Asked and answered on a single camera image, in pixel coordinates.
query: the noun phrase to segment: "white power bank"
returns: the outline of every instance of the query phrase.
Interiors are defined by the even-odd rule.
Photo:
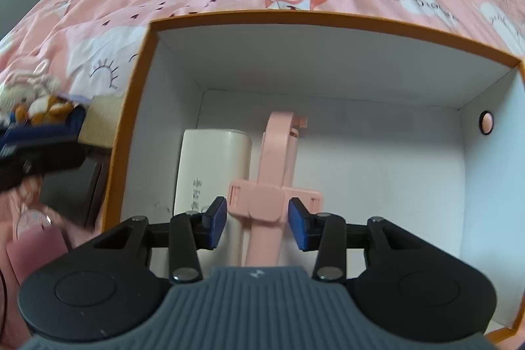
[[[186,130],[182,139],[173,214],[204,212],[217,196],[226,197],[230,181],[248,179],[251,139],[237,130]],[[199,250],[204,277],[218,265],[241,265],[242,225],[228,216],[219,246]]]

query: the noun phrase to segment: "eyelash print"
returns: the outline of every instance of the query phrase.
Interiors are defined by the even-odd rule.
[[[114,69],[111,68],[111,65],[113,64],[113,61],[111,61],[111,63],[107,64],[107,61],[108,59],[106,58],[104,60],[104,63],[102,63],[100,60],[99,60],[99,65],[97,67],[95,67],[95,69],[93,70],[93,72],[90,74],[90,78],[96,73],[96,71],[100,70],[100,69],[108,69],[109,70],[109,88],[112,88],[114,90],[118,90],[119,87],[114,85],[113,84],[113,81],[119,77],[118,75],[115,75],[115,70],[119,68],[119,66],[115,67]]]

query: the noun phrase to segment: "pink phone holder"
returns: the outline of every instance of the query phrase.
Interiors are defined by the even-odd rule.
[[[299,136],[295,127],[306,128],[306,118],[272,112],[262,135],[257,180],[230,183],[228,212],[237,218],[251,220],[246,266],[277,265],[291,198],[301,199],[312,214],[322,210],[320,192],[291,186]]]

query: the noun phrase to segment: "metal screw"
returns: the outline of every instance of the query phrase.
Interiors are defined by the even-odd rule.
[[[24,171],[25,174],[28,174],[31,172],[31,169],[32,169],[32,163],[30,160],[27,160],[24,162],[24,165],[22,166],[22,170]]]
[[[323,282],[332,282],[343,276],[343,271],[339,267],[328,265],[317,270],[317,277]]]
[[[173,270],[171,274],[174,281],[185,283],[195,280],[199,275],[199,272],[196,271],[193,267],[179,267],[178,269]]]

